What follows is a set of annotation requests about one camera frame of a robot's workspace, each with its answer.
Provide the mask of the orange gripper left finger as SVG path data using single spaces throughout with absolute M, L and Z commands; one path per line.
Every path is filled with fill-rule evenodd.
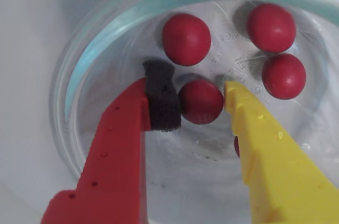
M 42 223 L 147 223 L 145 133 L 181 125 L 172 82 L 175 68 L 143 64 L 144 78 L 127 87 L 103 112 L 74 190 L 50 201 Z

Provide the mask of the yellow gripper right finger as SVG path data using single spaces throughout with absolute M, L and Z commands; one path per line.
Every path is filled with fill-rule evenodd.
M 244 85 L 225 82 L 252 223 L 338 223 L 338 189 Z

